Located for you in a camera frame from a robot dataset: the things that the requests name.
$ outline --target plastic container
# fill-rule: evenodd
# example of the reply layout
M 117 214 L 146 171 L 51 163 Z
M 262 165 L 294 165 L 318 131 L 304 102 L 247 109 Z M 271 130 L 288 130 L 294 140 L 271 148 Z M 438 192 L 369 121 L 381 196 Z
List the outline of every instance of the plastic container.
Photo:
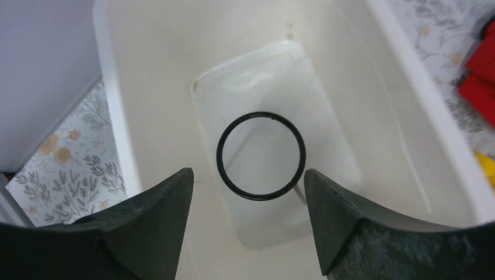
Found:
M 219 179 L 218 138 L 251 111 L 289 119 L 306 168 L 385 207 L 456 227 L 494 217 L 490 186 L 383 0 L 118 0 L 97 3 L 95 25 L 129 195 L 194 170 L 178 277 L 318 279 L 295 193 L 247 201 Z M 224 157 L 234 182 L 283 186 L 298 160 L 290 132 L 239 128 Z

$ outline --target orange flower print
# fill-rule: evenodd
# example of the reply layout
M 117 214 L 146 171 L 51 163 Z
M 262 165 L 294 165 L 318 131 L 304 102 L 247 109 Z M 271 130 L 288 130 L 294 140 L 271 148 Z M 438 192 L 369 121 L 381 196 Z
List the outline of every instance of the orange flower print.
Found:
M 76 129 L 69 132 L 69 138 L 71 138 L 74 141 L 79 139 L 80 136 L 81 136 L 81 132 Z
M 462 59 L 463 59 L 462 54 L 460 52 L 456 52 L 455 54 L 453 54 L 450 57 L 450 63 L 453 66 L 457 66 L 457 65 L 461 64 Z
M 64 165 L 71 159 L 71 150 L 66 147 L 58 148 L 55 150 L 54 158 L 58 164 Z
M 108 206 L 109 206 L 108 201 L 109 201 L 109 199 L 106 199 L 105 201 L 98 201 L 98 203 L 100 203 L 100 209 L 101 210 L 105 210 L 108 208 Z
M 50 154 L 56 147 L 58 143 L 58 137 L 57 134 L 52 134 L 48 139 L 43 143 L 38 150 L 39 153 L 42 155 L 46 156 Z
M 27 210 L 29 212 L 29 214 L 37 214 L 36 212 L 36 208 L 37 207 L 34 207 L 34 206 L 29 206 L 29 209 Z
M 91 142 L 95 148 L 99 148 L 101 144 L 105 144 L 105 142 L 100 141 L 100 135 L 98 135 L 98 139 Z
M 421 28 L 418 29 L 418 34 L 421 38 L 426 38 L 428 35 L 430 35 L 431 32 L 431 27 L 428 25 L 422 26 Z
M 440 79 L 439 76 L 435 76 L 433 77 L 433 82 L 435 83 L 435 85 L 439 86 L 439 85 L 442 85 L 444 83 L 444 81 L 442 79 Z
M 447 58 L 449 59 L 449 61 L 446 64 L 444 64 L 444 66 L 442 66 L 442 68 L 457 67 L 462 63 L 462 60 L 464 59 L 464 57 L 462 56 L 462 54 L 459 51 L 456 51 L 456 52 L 453 52 L 452 54 L 449 54 L 447 56 Z

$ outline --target rubber ring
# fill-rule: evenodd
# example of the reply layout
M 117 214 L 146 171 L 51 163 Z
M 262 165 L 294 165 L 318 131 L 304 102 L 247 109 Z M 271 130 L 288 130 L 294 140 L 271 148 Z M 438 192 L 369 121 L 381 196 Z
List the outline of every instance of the rubber ring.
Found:
M 284 124 L 292 132 L 292 134 L 294 134 L 294 137 L 297 140 L 297 144 L 299 146 L 299 165 L 291 181 L 283 188 L 279 189 L 278 191 L 269 194 L 251 194 L 247 191 L 241 190 L 231 181 L 229 176 L 227 176 L 227 173 L 225 172 L 225 168 L 224 168 L 224 145 L 225 145 L 225 141 L 227 140 L 227 137 L 239 124 L 247 120 L 250 120 L 252 118 L 270 118 L 272 120 L 276 120 Z M 304 172 L 305 164 L 306 164 L 306 147 L 304 145 L 304 140 L 302 139 L 301 134 L 294 126 L 294 124 L 292 124 L 288 119 L 274 113 L 253 112 L 237 118 L 235 121 L 229 124 L 229 126 L 225 129 L 224 133 L 220 137 L 220 140 L 218 141 L 217 168 L 218 168 L 218 172 L 220 173 L 220 177 L 227 185 L 227 187 L 231 189 L 231 191 L 233 191 L 235 194 L 239 195 L 240 197 L 246 198 L 247 200 L 268 201 L 268 200 L 274 200 L 286 194 L 287 192 L 292 190 L 292 188 L 297 184 L 297 182 L 301 178 L 302 173 Z

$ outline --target red toy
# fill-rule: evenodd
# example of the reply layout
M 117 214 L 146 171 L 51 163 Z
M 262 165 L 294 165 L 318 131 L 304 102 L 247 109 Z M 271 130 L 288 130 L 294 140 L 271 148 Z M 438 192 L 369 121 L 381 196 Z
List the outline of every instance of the red toy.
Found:
M 459 93 L 495 127 L 495 16 L 483 27 L 482 43 L 469 59 L 471 71 Z

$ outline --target floral wallpaper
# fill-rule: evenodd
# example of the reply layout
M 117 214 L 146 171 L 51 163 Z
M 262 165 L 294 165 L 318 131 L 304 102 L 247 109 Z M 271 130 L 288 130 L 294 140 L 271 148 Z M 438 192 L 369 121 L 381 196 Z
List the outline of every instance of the floral wallpaper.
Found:
M 71 223 L 126 199 L 102 82 L 39 147 L 7 189 L 35 226 Z
M 464 65 L 479 45 L 479 32 L 495 15 L 493 0 L 388 0 L 417 56 L 473 149 L 495 159 L 495 130 L 459 97 Z

